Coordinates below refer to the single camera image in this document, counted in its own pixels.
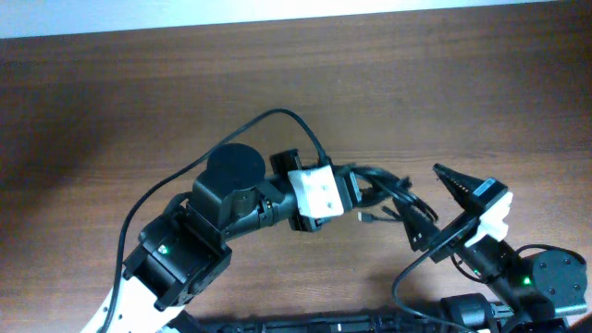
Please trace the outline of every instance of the wire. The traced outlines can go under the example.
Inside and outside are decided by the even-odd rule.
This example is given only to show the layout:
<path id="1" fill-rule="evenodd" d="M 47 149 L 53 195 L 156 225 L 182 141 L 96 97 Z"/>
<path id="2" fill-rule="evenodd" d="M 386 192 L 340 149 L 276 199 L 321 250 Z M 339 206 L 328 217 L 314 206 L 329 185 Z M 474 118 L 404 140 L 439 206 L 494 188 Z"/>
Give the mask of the wire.
<path id="1" fill-rule="evenodd" d="M 397 289 L 399 288 L 399 285 L 401 284 L 401 282 L 403 281 L 404 278 L 406 278 L 416 267 L 418 267 L 420 264 L 422 264 L 425 259 L 429 258 L 432 254 L 440 251 L 444 246 L 446 246 L 446 244 L 448 244 L 450 241 L 455 239 L 461 233 L 465 232 L 465 230 L 468 229 L 469 227 L 470 227 L 470 225 L 466 225 L 463 228 L 458 229 L 450 237 L 445 239 L 443 242 L 438 244 L 436 247 L 434 247 L 434 248 L 430 249 L 429 251 L 425 252 L 424 254 L 422 254 L 414 262 L 412 262 L 410 265 L 408 265 L 407 268 L 405 268 L 399 274 L 399 276 L 397 278 L 395 278 L 395 281 L 392 283 L 392 290 L 391 290 L 392 298 L 395 301 L 395 304 L 397 304 L 397 306 L 399 306 L 402 309 L 402 311 L 404 311 L 408 314 L 411 314 L 411 315 L 419 315 L 419 316 L 421 316 L 427 320 L 430 320 L 432 322 L 435 322 L 435 323 L 440 323 L 442 325 L 456 327 L 456 328 L 460 329 L 461 331 L 468 331 L 468 332 L 475 333 L 475 331 L 469 327 L 464 327 L 463 325 L 457 324 L 457 323 L 452 322 L 450 320 L 440 319 L 440 318 L 434 317 L 432 315 L 423 314 L 417 310 L 414 310 L 413 308 L 405 305 L 402 302 L 402 300 L 399 298 L 399 295 L 397 295 Z"/>
<path id="2" fill-rule="evenodd" d="M 586 259 L 584 259 L 584 257 L 580 254 L 580 253 L 576 253 L 572 250 L 567 250 L 567 249 L 563 249 L 559 246 L 553 246 L 553 245 L 547 245 L 547 244 L 528 244 L 525 245 L 521 248 L 519 248 L 518 250 L 516 250 L 516 255 L 520 254 L 521 252 L 525 251 L 525 250 L 529 250 L 529 249 L 541 249 L 541 250 L 559 250 L 559 251 L 563 251 L 566 252 L 568 254 L 571 254 L 572 256 L 575 257 L 575 259 L 577 261 L 580 262 L 580 264 L 585 265 L 586 264 Z"/>
<path id="3" fill-rule="evenodd" d="M 461 272 L 461 274 L 463 274 L 466 278 L 470 279 L 471 281 L 477 282 L 477 283 L 485 283 L 480 278 L 478 278 L 478 277 L 472 277 L 469 273 L 467 273 L 461 267 L 461 263 L 459 263 L 458 261 L 456 261 L 456 257 L 454 256 L 454 253 L 450 256 L 450 259 L 452 260 L 452 263 L 454 264 L 454 266 L 456 267 L 456 269 L 458 269 L 459 272 Z"/>
<path id="4" fill-rule="evenodd" d="M 382 206 L 382 212 L 385 213 L 386 215 L 392 217 L 397 222 L 403 221 L 402 217 L 399 214 L 397 214 L 395 211 L 393 211 L 392 209 L 390 209 L 386 206 Z"/>
<path id="5" fill-rule="evenodd" d="M 175 208 L 179 207 L 179 205 L 182 204 L 185 200 L 191 198 L 191 194 L 192 192 L 184 192 L 175 195 L 173 199 L 171 199 L 166 205 L 163 215 L 170 214 L 172 211 L 175 210 Z"/>
<path id="6" fill-rule="evenodd" d="M 122 266 L 123 266 L 123 249 L 124 249 L 125 242 L 126 242 L 126 235 L 128 233 L 128 227 L 130 226 L 131 219 L 136 214 L 138 209 L 140 209 L 140 206 L 142 206 L 142 204 L 153 193 L 158 191 L 158 189 L 160 189 L 161 187 L 166 185 L 168 182 L 170 182 L 173 179 L 178 178 L 179 176 L 183 175 L 187 171 L 191 170 L 192 168 L 196 167 L 197 165 L 199 165 L 200 163 L 205 161 L 207 159 L 207 157 L 214 150 L 216 150 L 218 147 L 220 147 L 221 145 L 226 144 L 227 142 L 236 138 L 237 136 L 242 134 L 244 131 L 250 129 L 253 125 L 255 125 L 259 121 L 263 120 L 264 118 L 269 117 L 271 115 L 279 114 L 279 113 L 288 115 L 288 116 L 292 117 L 294 120 L 296 120 L 296 122 L 298 122 L 298 124 L 302 127 L 302 129 L 306 132 L 308 137 L 313 142 L 314 148 L 316 149 L 316 151 L 318 153 L 318 159 L 319 159 L 320 164 L 327 165 L 327 164 L 331 163 L 329 157 L 327 156 L 327 153 L 325 152 L 325 149 L 323 149 L 323 147 L 321 146 L 321 143 L 315 137 L 315 134 L 311 131 L 311 129 L 308 127 L 308 125 L 306 125 L 304 120 L 302 120 L 302 118 L 300 118 L 298 115 L 296 115 L 292 111 L 289 111 L 287 109 L 278 108 L 278 109 L 266 111 L 263 114 L 255 117 L 253 120 L 249 121 L 248 123 L 244 124 L 242 127 L 238 128 L 234 132 L 230 133 L 226 138 L 224 138 L 222 141 L 217 143 L 214 147 L 212 147 L 212 149 L 210 149 L 207 153 L 202 155 L 200 158 L 196 159 L 195 161 L 191 162 L 189 165 L 185 166 L 181 170 L 175 172 L 174 174 L 172 174 L 172 175 L 168 176 L 167 178 L 162 179 L 161 181 L 156 183 L 156 185 L 154 185 L 150 190 L 148 190 L 148 192 L 146 192 L 140 198 L 140 200 L 138 200 L 138 202 L 131 207 L 131 210 L 129 210 L 129 213 L 126 216 L 125 220 L 123 221 L 123 225 L 121 226 L 121 231 L 119 233 L 119 241 L 117 243 L 117 258 L 116 258 L 116 267 L 115 267 L 115 279 L 113 281 L 113 292 L 112 292 L 111 302 L 109 303 L 109 308 L 107 310 L 106 318 L 103 323 L 103 326 L 101 327 L 100 333 L 107 332 L 107 330 L 109 329 L 109 326 L 111 325 L 111 321 L 113 320 L 113 315 L 115 314 L 116 305 L 117 305 L 117 296 L 119 294 L 119 283 L 121 281 L 121 270 L 122 270 Z"/>
<path id="7" fill-rule="evenodd" d="M 411 188 L 409 178 L 400 179 L 379 167 L 352 166 L 351 172 L 357 178 L 363 179 L 372 185 L 371 188 L 362 190 L 362 200 L 358 203 L 358 207 L 370 207 L 390 197 L 393 202 L 407 204 L 416 208 L 431 223 L 438 221 L 438 215 L 432 207 L 409 191 Z M 383 212 L 395 218 L 400 217 L 390 209 L 385 210 L 383 208 Z"/>

